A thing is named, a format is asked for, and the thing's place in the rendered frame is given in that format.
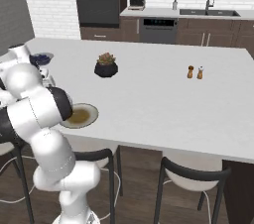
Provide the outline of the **dark blue bowl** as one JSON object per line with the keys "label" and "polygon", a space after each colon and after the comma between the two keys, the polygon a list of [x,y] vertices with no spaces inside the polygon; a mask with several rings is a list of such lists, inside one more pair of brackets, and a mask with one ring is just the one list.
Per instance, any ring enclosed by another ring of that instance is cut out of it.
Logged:
{"label": "dark blue bowl", "polygon": [[51,59],[53,57],[54,55],[50,53],[39,53],[30,55],[30,63],[34,66],[47,65],[51,62]]}

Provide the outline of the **dark metal tap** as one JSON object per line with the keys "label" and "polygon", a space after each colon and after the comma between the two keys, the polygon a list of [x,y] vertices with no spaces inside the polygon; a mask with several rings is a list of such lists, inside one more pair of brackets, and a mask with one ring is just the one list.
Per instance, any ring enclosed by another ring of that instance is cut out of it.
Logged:
{"label": "dark metal tap", "polygon": [[209,9],[210,7],[213,7],[213,6],[214,6],[214,1],[213,1],[213,3],[211,4],[211,3],[210,3],[210,0],[206,0],[205,9],[204,9],[205,15],[208,15],[208,9]]}

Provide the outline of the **pale plate with brown centre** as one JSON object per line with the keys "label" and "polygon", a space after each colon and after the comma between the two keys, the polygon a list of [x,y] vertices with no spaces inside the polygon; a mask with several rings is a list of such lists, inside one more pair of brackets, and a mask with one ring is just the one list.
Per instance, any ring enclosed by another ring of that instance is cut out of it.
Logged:
{"label": "pale plate with brown centre", "polygon": [[76,103],[72,105],[72,115],[61,122],[61,125],[69,129],[80,129],[94,123],[99,112],[96,107],[87,103]]}

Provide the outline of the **black built-in oven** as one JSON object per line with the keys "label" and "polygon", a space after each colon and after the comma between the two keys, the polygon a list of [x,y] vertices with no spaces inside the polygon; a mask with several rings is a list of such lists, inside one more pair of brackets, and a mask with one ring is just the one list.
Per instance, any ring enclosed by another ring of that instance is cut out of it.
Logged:
{"label": "black built-in oven", "polygon": [[82,27],[119,27],[119,0],[76,0],[76,4]]}

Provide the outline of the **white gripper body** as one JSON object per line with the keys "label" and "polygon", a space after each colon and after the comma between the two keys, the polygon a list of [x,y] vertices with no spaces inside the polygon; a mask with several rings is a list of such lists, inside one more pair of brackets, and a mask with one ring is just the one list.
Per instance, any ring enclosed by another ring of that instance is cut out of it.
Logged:
{"label": "white gripper body", "polygon": [[56,83],[55,83],[53,77],[50,75],[49,70],[47,68],[40,67],[39,72],[42,76],[44,87],[49,87],[49,86],[55,87],[56,86]]}

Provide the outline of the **grey fridge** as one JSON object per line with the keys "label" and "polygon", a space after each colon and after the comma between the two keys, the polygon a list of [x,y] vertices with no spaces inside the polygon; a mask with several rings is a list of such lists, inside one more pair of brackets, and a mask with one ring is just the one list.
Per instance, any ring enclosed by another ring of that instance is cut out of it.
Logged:
{"label": "grey fridge", "polygon": [[34,37],[27,0],[0,0],[0,56]]}

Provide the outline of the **dark sink basin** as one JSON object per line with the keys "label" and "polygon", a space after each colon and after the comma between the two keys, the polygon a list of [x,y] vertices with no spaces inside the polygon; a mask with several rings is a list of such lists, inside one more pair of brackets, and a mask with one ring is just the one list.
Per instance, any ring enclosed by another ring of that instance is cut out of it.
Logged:
{"label": "dark sink basin", "polygon": [[229,16],[240,17],[235,10],[208,10],[202,9],[180,9],[180,15],[200,15],[200,16]]}

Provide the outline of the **brown base cupboard run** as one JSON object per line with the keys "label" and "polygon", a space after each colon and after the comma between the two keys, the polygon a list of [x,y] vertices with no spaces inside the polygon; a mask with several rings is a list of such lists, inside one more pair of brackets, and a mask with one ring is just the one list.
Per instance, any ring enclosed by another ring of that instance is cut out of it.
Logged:
{"label": "brown base cupboard run", "polygon": [[[80,28],[83,40],[142,43],[141,19],[121,17],[120,27]],[[254,20],[180,18],[177,45],[241,48],[254,58]]]}

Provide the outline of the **succulent in black pot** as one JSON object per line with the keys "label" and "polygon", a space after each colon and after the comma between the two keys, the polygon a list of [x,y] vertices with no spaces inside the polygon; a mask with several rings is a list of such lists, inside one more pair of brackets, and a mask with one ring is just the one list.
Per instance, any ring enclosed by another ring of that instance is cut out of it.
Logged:
{"label": "succulent in black pot", "polygon": [[112,77],[118,72],[116,58],[110,53],[100,55],[95,65],[94,73],[100,77]]}

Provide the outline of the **black chair with white seat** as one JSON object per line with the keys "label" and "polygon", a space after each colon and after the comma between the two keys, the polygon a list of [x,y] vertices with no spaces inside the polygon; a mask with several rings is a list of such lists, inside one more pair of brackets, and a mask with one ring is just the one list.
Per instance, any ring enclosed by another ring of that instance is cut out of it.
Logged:
{"label": "black chair with white seat", "polygon": [[230,168],[222,168],[220,158],[164,150],[160,166],[154,224],[160,224],[163,186],[167,182],[172,182],[187,191],[200,192],[198,211],[201,210],[204,201],[209,202],[207,192],[217,187],[213,213],[210,213],[210,204],[207,204],[208,223],[217,224],[224,185],[230,174]]}
{"label": "black chair with white seat", "polygon": [[106,161],[106,164],[102,165],[101,168],[106,168],[108,171],[110,211],[106,216],[102,217],[102,220],[110,218],[110,224],[116,224],[115,206],[118,196],[123,195],[120,147],[116,148],[115,154],[113,154],[113,152],[108,148],[92,152],[75,152],[74,154],[78,161]]}
{"label": "black chair with white seat", "polygon": [[8,160],[9,163],[14,165],[16,173],[18,177],[22,181],[23,191],[24,191],[24,200],[26,202],[28,215],[30,219],[30,224],[35,224],[34,215],[30,200],[30,193],[27,185],[23,160],[22,160],[22,149],[24,148],[25,144],[21,143],[18,145],[13,145],[12,143],[3,143],[0,144],[0,157],[8,155],[10,159]]}

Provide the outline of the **grey dishwasher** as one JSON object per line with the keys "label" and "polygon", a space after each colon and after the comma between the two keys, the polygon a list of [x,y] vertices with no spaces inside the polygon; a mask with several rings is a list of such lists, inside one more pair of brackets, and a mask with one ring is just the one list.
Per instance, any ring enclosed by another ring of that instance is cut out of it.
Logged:
{"label": "grey dishwasher", "polygon": [[178,22],[178,18],[142,18],[140,20],[140,42],[174,45]]}

